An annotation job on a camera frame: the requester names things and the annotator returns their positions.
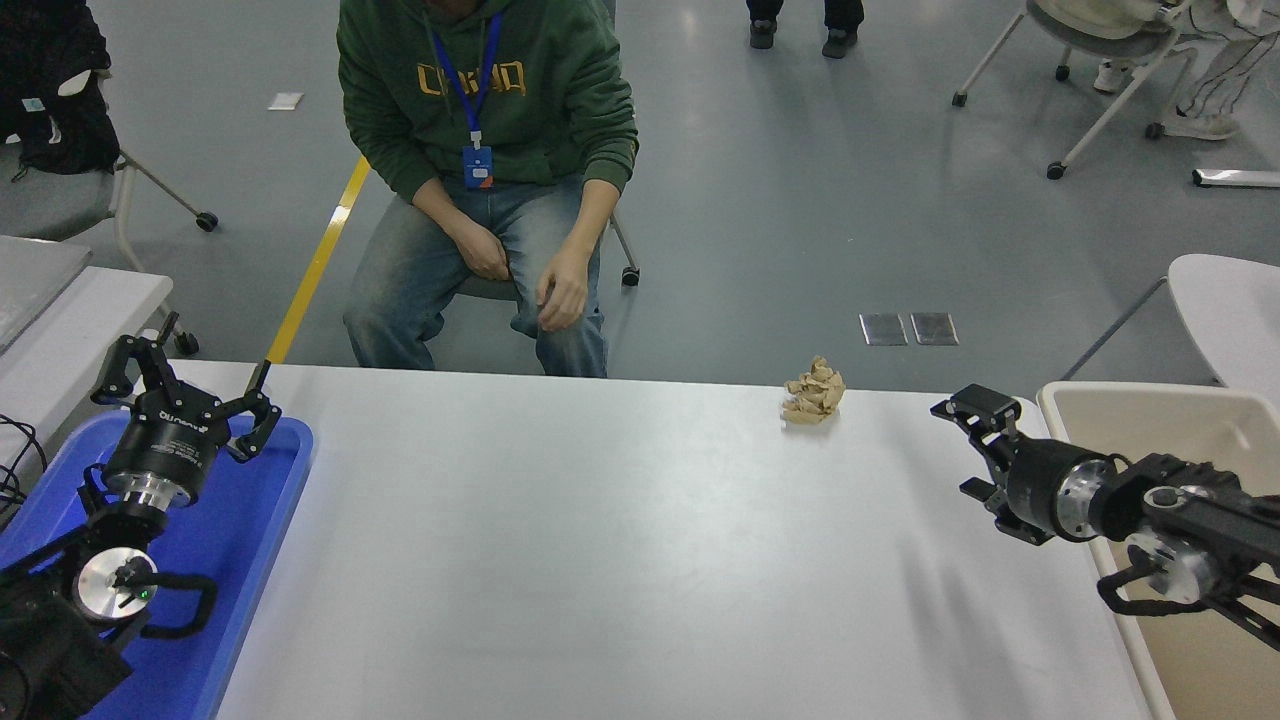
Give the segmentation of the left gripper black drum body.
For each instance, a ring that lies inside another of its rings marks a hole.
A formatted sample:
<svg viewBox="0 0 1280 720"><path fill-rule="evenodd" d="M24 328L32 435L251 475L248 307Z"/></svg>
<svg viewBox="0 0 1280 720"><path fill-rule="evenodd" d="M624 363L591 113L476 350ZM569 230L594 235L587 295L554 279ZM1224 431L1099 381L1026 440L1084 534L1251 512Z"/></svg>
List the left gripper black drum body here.
<svg viewBox="0 0 1280 720"><path fill-rule="evenodd" d="M161 389L140 395L102 470L106 487L120 493L128 478L151 475L179 486L184 493L201 492L219 448L230 438L228 420L212 416L220 402L184 382L175 400Z"/></svg>

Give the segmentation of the person's right hand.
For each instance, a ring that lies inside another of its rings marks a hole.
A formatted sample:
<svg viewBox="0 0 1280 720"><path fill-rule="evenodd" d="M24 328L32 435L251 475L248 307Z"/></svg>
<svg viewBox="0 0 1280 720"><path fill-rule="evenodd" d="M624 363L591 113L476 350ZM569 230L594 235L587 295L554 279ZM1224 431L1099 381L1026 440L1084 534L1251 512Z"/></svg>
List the person's right hand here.
<svg viewBox="0 0 1280 720"><path fill-rule="evenodd" d="M489 281L511 281L506 250L489 229L466 220L449 229L448 234L475 275Z"/></svg>

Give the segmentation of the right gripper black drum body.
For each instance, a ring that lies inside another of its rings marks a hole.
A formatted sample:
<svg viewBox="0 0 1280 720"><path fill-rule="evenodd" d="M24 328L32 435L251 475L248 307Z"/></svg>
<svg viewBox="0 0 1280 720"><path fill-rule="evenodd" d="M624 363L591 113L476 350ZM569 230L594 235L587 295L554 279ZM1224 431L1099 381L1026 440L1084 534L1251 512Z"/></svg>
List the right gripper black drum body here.
<svg viewBox="0 0 1280 720"><path fill-rule="evenodd" d="M1066 537L1057 516L1057 497L1069 473L1083 461L1083 448L1056 439L1021 437L1014 447L1005 495L1018 519L1014 537L1044 543Z"/></svg>

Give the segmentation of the person's left hand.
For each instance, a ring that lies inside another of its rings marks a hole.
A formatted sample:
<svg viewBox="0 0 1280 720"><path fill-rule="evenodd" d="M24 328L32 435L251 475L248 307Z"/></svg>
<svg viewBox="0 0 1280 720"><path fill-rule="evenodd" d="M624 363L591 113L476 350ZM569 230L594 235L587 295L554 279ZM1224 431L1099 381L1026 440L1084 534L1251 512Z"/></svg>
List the person's left hand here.
<svg viewBox="0 0 1280 720"><path fill-rule="evenodd" d="M536 292L540 331L566 331L581 319L589 295L591 256L591 251L566 240L549 260Z"/></svg>

